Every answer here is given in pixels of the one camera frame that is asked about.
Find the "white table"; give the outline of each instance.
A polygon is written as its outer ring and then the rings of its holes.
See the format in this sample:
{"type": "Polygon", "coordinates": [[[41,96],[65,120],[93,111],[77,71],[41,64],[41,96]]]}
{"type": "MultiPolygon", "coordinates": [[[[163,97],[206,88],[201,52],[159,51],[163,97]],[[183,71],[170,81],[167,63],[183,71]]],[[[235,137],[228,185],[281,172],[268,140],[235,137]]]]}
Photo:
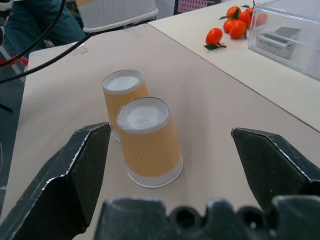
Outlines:
{"type": "Polygon", "coordinates": [[[226,33],[221,42],[227,48],[208,51],[203,47],[210,29],[223,30],[225,20],[219,18],[230,7],[243,5],[253,4],[251,0],[232,0],[149,24],[320,131],[320,81],[249,50],[247,40],[230,39],[226,33]]]}
{"type": "MultiPolygon", "coordinates": [[[[183,171],[165,187],[140,187],[127,176],[121,146],[112,138],[91,226],[77,240],[93,238],[102,203],[110,197],[160,198],[168,212],[191,205],[203,214],[213,197],[228,199],[235,209],[257,206],[230,135],[233,127],[280,134],[320,166],[320,133],[150,25],[100,34],[86,46],[87,53],[68,55],[26,81],[3,217],[74,131],[108,121],[102,80],[120,69],[140,71],[150,93],[168,103],[183,171]]],[[[32,53],[30,67],[66,48],[32,53]]]]}

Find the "person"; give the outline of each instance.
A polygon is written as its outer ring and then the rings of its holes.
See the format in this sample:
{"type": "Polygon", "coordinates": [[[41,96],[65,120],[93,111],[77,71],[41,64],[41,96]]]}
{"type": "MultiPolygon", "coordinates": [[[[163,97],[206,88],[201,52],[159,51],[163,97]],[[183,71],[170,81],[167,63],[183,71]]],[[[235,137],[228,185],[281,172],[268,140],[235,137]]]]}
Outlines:
{"type": "MultiPolygon", "coordinates": [[[[14,0],[13,15],[5,26],[4,38],[17,54],[23,52],[51,25],[57,16],[62,0],[14,0]]],[[[55,45],[78,42],[86,34],[71,12],[64,10],[47,38],[55,45]]],[[[40,41],[30,52],[47,48],[40,41]]]]}

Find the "electronic device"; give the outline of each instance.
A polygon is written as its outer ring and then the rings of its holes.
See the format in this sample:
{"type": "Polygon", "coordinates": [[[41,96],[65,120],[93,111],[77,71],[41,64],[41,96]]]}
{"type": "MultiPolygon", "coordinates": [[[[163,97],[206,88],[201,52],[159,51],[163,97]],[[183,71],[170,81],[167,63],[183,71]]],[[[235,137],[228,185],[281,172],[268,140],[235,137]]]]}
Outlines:
{"type": "Polygon", "coordinates": [[[256,46],[269,53],[288,59],[293,53],[296,44],[287,39],[296,40],[299,34],[300,29],[298,28],[280,27],[275,32],[269,31],[258,34],[256,36],[256,46]]]}

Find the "orange fruit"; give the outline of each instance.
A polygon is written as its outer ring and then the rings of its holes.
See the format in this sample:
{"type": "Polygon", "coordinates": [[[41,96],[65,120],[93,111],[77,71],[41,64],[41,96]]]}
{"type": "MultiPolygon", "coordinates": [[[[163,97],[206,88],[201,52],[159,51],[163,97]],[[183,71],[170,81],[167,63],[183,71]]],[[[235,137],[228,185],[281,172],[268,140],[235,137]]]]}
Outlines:
{"type": "Polygon", "coordinates": [[[229,32],[230,37],[233,39],[241,38],[245,34],[246,28],[247,26],[243,21],[237,20],[229,32]]]}
{"type": "Polygon", "coordinates": [[[241,13],[241,9],[240,7],[238,6],[232,6],[228,9],[228,11],[226,12],[226,16],[228,17],[228,19],[232,19],[234,14],[235,14],[235,11],[239,9],[239,14],[241,13]]]}
{"type": "Polygon", "coordinates": [[[213,28],[210,30],[208,35],[206,36],[205,43],[208,45],[211,44],[218,44],[220,40],[222,39],[222,31],[220,28],[213,28]]]}
{"type": "Polygon", "coordinates": [[[254,8],[253,8],[253,7],[248,7],[248,8],[245,10],[245,12],[247,12],[247,13],[250,15],[250,17],[252,18],[252,13],[254,12],[254,8]]]}
{"type": "Polygon", "coordinates": [[[239,14],[238,20],[245,23],[246,28],[248,28],[251,24],[251,17],[247,11],[244,11],[239,14]]]}
{"type": "Polygon", "coordinates": [[[225,21],[225,23],[223,24],[223,30],[228,34],[236,21],[237,20],[235,19],[230,19],[225,21]]]}
{"type": "Polygon", "coordinates": [[[266,24],[268,15],[266,13],[260,13],[256,18],[256,25],[260,26],[266,24]]]}

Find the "paper cup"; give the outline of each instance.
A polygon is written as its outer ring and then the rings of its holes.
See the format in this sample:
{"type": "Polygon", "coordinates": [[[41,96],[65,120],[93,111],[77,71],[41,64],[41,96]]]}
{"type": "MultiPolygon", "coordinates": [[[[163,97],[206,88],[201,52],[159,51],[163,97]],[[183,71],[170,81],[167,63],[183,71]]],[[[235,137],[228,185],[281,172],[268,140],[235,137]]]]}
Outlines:
{"type": "Polygon", "coordinates": [[[129,177],[145,188],[174,181],[183,168],[179,140],[168,105],[143,97],[125,104],[117,115],[129,177]]]}
{"type": "Polygon", "coordinates": [[[117,126],[119,109],[132,99],[147,97],[149,92],[146,82],[140,72],[135,70],[121,70],[107,76],[102,82],[105,104],[110,123],[112,136],[120,142],[117,126]]]}

